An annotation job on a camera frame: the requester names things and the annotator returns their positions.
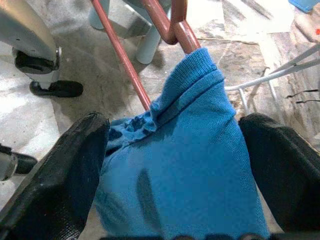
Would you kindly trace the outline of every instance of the gray plastic leg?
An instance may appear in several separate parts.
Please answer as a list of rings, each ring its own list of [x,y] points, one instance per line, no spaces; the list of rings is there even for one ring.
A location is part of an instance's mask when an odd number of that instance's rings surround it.
[[[171,15],[171,8],[165,9],[167,15]],[[157,50],[160,41],[160,34],[157,28],[152,25],[145,35],[145,37],[139,43],[138,49],[136,51],[135,58],[142,64],[151,63],[154,58],[155,52]]]
[[[110,0],[100,0],[100,3],[105,11],[106,14],[109,13],[109,5],[110,5]],[[89,13],[89,22],[90,25],[95,28],[95,29],[104,29],[104,26],[102,25],[98,14],[95,10],[94,7],[91,7],[90,13]]]

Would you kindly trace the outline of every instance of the black caster wheel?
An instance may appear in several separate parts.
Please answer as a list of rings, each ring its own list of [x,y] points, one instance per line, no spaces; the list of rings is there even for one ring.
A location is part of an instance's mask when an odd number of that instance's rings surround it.
[[[59,98],[78,97],[84,91],[84,86],[76,81],[56,81],[51,83],[49,89],[42,89],[39,82],[32,81],[29,88],[36,96],[56,96]]]

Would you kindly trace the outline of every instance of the wrinkled fabric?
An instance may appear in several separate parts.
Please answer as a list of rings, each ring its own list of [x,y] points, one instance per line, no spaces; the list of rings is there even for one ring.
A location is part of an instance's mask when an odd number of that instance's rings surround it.
[[[268,231],[244,137],[207,49],[187,55],[150,111],[113,121],[95,204],[110,235]]]

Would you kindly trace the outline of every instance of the white metal frame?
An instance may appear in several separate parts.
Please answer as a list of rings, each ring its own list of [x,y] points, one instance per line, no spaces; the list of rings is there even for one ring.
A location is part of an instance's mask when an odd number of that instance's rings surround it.
[[[317,43],[316,45],[314,45],[313,47],[311,47],[310,49],[308,49],[307,51],[303,52],[302,54],[300,54],[299,56],[295,57],[294,59],[292,59],[291,61],[287,62],[286,64],[280,66],[279,68],[277,68],[276,70],[272,71],[270,74],[267,74],[266,76],[257,78],[255,80],[252,81],[248,81],[242,84],[238,84],[238,85],[234,85],[234,86],[225,86],[224,89],[225,91],[229,92],[229,91],[239,91],[242,103],[243,103],[243,108],[244,108],[244,112],[246,115],[248,115],[250,113],[249,109],[248,109],[248,105],[247,105],[247,100],[244,94],[243,89],[248,88],[248,87],[252,87],[254,85],[258,85],[264,82],[268,81],[268,85],[269,85],[269,89],[271,91],[271,95],[272,98],[274,100],[277,112],[279,114],[279,119],[280,122],[282,124],[285,123],[284,121],[284,116],[283,116],[283,112],[281,111],[280,105],[279,105],[279,101],[277,98],[277,94],[275,91],[275,88],[271,82],[272,79],[276,79],[291,73],[295,73],[298,72],[300,70],[303,69],[307,69],[316,65],[320,64],[320,58],[316,58],[314,60],[305,62],[305,63],[301,63],[298,64],[298,62],[301,62],[302,60],[304,60],[306,57],[316,53],[317,51],[320,51],[320,43]]]

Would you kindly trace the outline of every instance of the black rubber foot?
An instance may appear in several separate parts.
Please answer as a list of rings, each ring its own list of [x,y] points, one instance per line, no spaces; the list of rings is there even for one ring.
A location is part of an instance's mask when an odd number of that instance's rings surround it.
[[[49,89],[42,89],[39,82],[32,81],[30,91],[37,96],[56,96],[59,98],[78,97],[84,91],[84,86],[76,81],[56,81],[51,83]]]
[[[31,169],[38,163],[38,161],[32,156],[16,152],[14,154],[18,160],[18,165],[15,170],[16,174],[28,174]]]

